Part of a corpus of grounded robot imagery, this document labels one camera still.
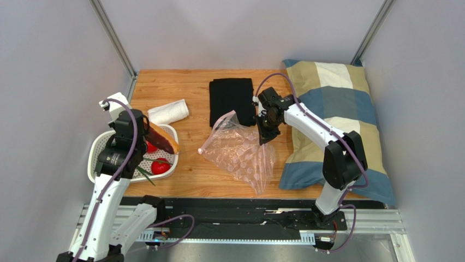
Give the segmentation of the black folded cloth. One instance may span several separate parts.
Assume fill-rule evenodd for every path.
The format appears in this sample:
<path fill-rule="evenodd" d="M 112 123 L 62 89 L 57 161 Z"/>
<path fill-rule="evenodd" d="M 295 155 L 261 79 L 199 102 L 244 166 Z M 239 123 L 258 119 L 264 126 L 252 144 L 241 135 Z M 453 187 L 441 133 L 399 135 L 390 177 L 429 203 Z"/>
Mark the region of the black folded cloth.
<path fill-rule="evenodd" d="M 210 127 L 226 113 L 234 110 L 239 123 L 256 125 L 253 102 L 253 82 L 250 78 L 214 79 L 209 83 Z"/>

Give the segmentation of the plaid pillow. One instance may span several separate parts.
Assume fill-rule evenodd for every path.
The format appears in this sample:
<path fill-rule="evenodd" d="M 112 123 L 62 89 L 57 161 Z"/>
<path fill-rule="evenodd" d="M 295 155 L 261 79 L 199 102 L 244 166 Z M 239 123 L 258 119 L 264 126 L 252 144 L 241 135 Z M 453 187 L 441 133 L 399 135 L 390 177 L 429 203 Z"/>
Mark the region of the plaid pillow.
<path fill-rule="evenodd" d="M 300 101 L 328 124 L 362 137 L 369 185 L 353 192 L 396 206 L 391 181 L 383 167 L 380 136 L 363 67 L 285 59 L 287 75 Z M 292 129 L 293 153 L 282 171 L 279 188 L 297 190 L 324 184 L 323 152 L 300 131 Z"/>

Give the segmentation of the left aluminium frame post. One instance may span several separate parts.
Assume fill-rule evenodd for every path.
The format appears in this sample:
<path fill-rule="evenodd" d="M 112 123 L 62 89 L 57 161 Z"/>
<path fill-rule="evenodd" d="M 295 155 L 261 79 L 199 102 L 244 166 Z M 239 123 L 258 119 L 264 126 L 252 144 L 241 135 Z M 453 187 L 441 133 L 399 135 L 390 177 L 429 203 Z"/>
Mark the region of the left aluminium frame post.
<path fill-rule="evenodd" d="M 125 51 L 120 38 L 117 35 L 117 32 L 112 25 L 112 22 L 100 0 L 89 0 L 92 8 L 94 9 L 95 14 L 97 15 L 97 18 L 99 19 L 100 23 L 103 26 L 103 29 L 107 33 L 116 53 L 118 54 L 124 68 L 126 69 L 128 75 L 130 76 L 131 79 L 136 79 L 138 73 L 136 69 L 134 68 L 132 62 L 130 61 L 130 58 Z"/>

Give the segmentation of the aluminium frame post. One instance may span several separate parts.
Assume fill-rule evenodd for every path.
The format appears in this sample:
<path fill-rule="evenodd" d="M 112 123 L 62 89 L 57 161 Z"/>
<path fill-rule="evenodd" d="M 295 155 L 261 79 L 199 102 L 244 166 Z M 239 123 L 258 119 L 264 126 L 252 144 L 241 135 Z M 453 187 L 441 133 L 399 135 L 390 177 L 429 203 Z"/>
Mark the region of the aluminium frame post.
<path fill-rule="evenodd" d="M 396 3 L 396 0 L 385 0 L 381 5 L 377 15 L 375 16 L 374 20 L 372 21 L 368 31 L 366 32 L 360 46 L 358 47 L 354 57 L 351 60 L 351 65 L 355 66 L 362 66 L 361 59 L 365 52 L 368 50 L 371 42 L 376 37 L 377 33 L 379 32 L 383 22 L 389 15 L 392 7 Z"/>
<path fill-rule="evenodd" d="M 136 69 L 134 68 L 132 62 L 130 61 L 130 58 L 125 51 L 120 38 L 117 35 L 117 32 L 112 25 L 112 22 L 100 0 L 89 0 L 92 8 L 94 9 L 95 14 L 97 15 L 97 18 L 99 19 L 100 23 L 103 26 L 103 29 L 107 33 L 116 53 L 118 54 L 124 68 L 126 69 L 128 75 L 130 76 L 131 79 L 136 79 L 138 73 Z"/>

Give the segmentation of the right aluminium frame post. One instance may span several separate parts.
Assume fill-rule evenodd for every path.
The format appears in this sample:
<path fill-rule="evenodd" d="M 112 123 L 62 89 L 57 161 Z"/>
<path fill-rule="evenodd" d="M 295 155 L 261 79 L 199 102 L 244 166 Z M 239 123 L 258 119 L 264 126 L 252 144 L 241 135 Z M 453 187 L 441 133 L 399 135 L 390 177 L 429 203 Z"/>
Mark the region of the right aluminium frame post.
<path fill-rule="evenodd" d="M 376 37 L 377 33 L 379 32 L 383 22 L 389 15 L 392 7 L 396 3 L 396 0 L 385 0 L 381 5 L 377 15 L 375 16 L 374 20 L 372 21 L 368 31 L 366 32 L 360 46 L 358 47 L 354 57 L 351 60 L 351 65 L 355 66 L 362 66 L 361 59 L 365 52 L 368 50 L 371 42 Z"/>

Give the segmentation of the white rolled towel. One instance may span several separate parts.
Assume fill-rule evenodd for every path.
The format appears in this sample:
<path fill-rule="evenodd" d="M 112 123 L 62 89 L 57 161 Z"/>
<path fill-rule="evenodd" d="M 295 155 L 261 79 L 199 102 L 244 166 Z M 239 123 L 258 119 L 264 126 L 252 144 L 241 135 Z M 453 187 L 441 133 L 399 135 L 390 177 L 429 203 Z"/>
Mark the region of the white rolled towel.
<path fill-rule="evenodd" d="M 151 108 L 148 110 L 148 119 L 153 124 L 171 124 L 189 116 L 187 103 L 184 99 Z"/>

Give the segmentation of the orange fake carrot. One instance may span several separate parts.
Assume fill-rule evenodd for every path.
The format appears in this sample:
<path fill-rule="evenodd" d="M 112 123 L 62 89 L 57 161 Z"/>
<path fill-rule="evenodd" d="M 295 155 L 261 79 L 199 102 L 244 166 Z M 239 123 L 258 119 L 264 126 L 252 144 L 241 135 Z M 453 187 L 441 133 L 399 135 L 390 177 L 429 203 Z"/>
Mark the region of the orange fake carrot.
<path fill-rule="evenodd" d="M 180 152 L 178 142 L 168 132 L 155 124 L 150 124 L 147 141 L 166 153 L 178 154 Z"/>

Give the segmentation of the red fake apple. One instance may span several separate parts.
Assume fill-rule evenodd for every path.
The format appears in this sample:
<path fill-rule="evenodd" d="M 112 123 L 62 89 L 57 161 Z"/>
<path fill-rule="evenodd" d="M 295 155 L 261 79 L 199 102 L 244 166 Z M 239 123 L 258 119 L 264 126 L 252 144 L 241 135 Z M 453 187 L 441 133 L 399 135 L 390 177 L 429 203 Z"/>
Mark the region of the red fake apple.
<path fill-rule="evenodd" d="M 157 158 L 152 161 L 151 173 L 154 175 L 164 174 L 171 168 L 171 163 L 165 158 Z"/>

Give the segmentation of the white perforated plastic basket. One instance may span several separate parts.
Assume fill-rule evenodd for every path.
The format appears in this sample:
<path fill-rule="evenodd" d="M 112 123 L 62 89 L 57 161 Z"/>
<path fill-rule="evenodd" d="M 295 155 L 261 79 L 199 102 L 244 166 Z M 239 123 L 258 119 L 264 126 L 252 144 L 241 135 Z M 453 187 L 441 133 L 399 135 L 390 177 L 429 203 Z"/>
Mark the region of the white perforated plastic basket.
<path fill-rule="evenodd" d="M 95 167 L 98 161 L 98 155 L 107 144 L 107 141 L 115 133 L 110 130 L 100 134 L 93 142 L 87 164 L 87 176 L 91 182 L 94 182 L 96 172 Z M 176 169 L 178 163 L 177 154 L 169 154 L 161 149 L 155 151 L 149 150 L 134 171 L 132 183 L 152 182 L 169 177 Z"/>

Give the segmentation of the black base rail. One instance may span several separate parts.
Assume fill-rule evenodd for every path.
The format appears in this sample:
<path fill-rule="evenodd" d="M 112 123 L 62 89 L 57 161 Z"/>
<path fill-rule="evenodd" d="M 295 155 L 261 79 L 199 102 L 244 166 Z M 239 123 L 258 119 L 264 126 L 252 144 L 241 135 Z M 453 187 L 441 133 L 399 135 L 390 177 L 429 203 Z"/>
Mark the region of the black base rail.
<path fill-rule="evenodd" d="M 131 252 L 176 241 L 202 244 L 290 245 L 331 253 L 359 243 L 410 248 L 397 209 L 373 200 L 345 200 L 323 224 L 313 200 L 167 198 L 162 225 L 142 231 Z"/>

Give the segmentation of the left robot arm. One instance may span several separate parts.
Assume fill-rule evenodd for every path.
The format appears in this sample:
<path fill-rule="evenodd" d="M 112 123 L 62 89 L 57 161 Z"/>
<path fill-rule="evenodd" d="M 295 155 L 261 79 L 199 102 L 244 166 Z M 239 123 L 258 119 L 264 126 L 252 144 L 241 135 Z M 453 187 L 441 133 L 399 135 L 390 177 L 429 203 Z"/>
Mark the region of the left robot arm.
<path fill-rule="evenodd" d="M 92 201 L 76 241 L 57 261 L 124 261 L 128 250 L 149 225 L 166 218 L 165 200 L 145 195 L 116 229 L 113 225 L 123 195 L 147 151 L 148 118 L 122 111 L 110 124 L 115 130 L 97 158 Z"/>

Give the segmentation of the red fake tomato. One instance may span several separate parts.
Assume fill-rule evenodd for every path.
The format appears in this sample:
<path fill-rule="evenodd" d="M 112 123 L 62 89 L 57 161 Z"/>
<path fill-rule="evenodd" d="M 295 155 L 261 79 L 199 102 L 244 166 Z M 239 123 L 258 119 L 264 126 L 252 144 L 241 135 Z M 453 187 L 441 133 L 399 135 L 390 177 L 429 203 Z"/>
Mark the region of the red fake tomato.
<path fill-rule="evenodd" d="M 158 151 L 158 148 L 155 145 L 151 144 L 150 142 L 147 141 L 146 145 L 147 145 L 147 153 L 155 153 Z"/>

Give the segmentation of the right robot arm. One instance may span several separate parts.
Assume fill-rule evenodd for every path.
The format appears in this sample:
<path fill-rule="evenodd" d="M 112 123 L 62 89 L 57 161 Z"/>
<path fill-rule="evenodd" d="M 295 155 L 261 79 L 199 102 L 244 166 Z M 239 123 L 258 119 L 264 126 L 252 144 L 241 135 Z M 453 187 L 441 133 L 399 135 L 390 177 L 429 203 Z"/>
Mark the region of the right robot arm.
<path fill-rule="evenodd" d="M 293 94 L 281 97 L 269 87 L 252 98 L 258 107 L 255 117 L 259 143 L 266 144 L 280 135 L 279 126 L 286 124 L 314 142 L 324 154 L 323 190 L 312 207 L 312 221 L 318 227 L 327 225 L 339 211 L 342 200 L 368 169 L 362 137 L 333 127 L 310 111 Z"/>

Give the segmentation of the clear zip top bag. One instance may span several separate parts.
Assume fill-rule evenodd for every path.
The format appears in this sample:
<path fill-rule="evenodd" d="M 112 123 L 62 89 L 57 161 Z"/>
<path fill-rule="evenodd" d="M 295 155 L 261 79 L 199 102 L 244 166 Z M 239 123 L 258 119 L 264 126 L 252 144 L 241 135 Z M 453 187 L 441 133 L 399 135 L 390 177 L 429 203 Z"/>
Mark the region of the clear zip top bag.
<path fill-rule="evenodd" d="M 235 180 L 247 183 L 257 195 L 264 193 L 273 177 L 273 146 L 260 145 L 257 129 L 241 125 L 234 110 L 215 122 L 198 154 Z"/>

